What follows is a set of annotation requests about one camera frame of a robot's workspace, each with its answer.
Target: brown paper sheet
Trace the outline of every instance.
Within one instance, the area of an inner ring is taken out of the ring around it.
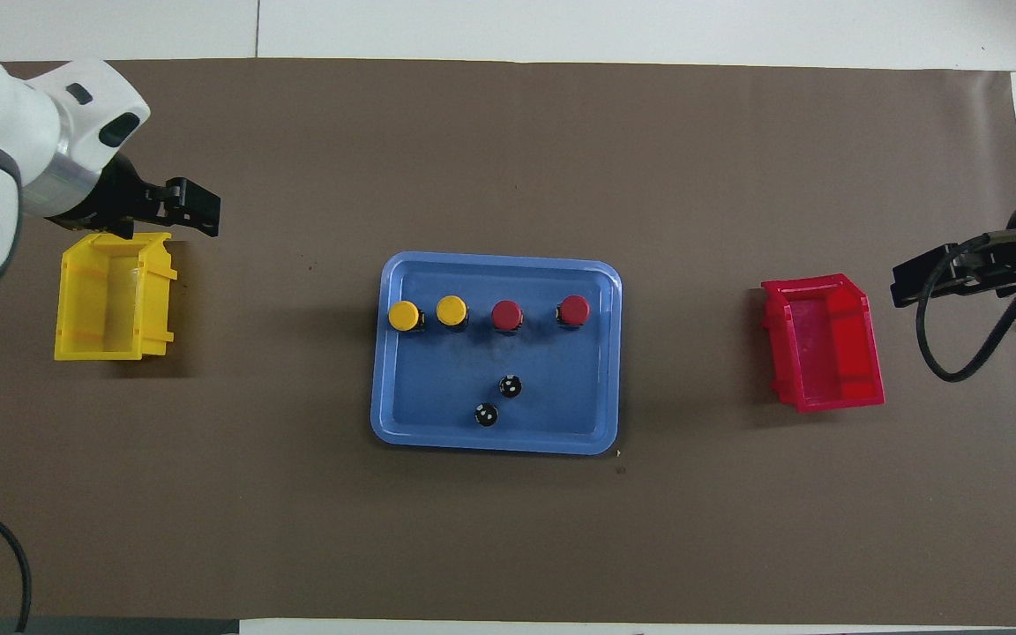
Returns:
[[[221,237],[171,244],[166,358],[54,363],[80,237],[25,223],[0,284],[0,518],[37,615],[1016,625],[1016,331],[949,385],[888,301],[893,265],[1016,205],[1006,73],[116,66],[153,111],[126,153],[220,194]],[[401,250],[616,266],[614,449],[375,439]],[[836,270],[873,302],[887,403],[799,415],[769,389],[757,289]],[[935,305],[948,363],[999,305]],[[12,567],[0,544],[0,614]]]

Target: blue plastic tray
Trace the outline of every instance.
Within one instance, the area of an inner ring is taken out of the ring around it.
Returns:
[[[569,295],[590,303],[579,329],[556,322]],[[440,298],[468,304],[468,326],[446,329]],[[387,321],[406,300],[426,313],[426,329],[399,333]],[[492,307],[512,300],[524,325],[510,336],[492,328]],[[551,257],[403,252],[383,268],[375,340],[371,427],[402,445],[480,450],[598,454],[618,435],[622,281],[609,264]],[[505,375],[523,381],[505,398]],[[477,423],[483,402],[499,409],[493,426]]]

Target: red round cap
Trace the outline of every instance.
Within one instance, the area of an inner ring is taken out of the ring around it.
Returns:
[[[559,321],[568,326],[581,326],[590,317],[590,305],[580,295],[567,297],[559,306]]]
[[[492,328],[498,331],[514,331],[524,322],[524,313],[511,300],[501,300],[492,307]]]

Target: yellow bin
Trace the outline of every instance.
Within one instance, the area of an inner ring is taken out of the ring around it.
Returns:
[[[141,359],[165,355],[171,254],[167,232],[81,238],[61,256],[53,358]]]

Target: red bin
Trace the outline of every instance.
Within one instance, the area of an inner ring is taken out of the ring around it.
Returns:
[[[884,403],[868,298],[849,277],[767,280],[763,289],[779,401],[799,412]]]

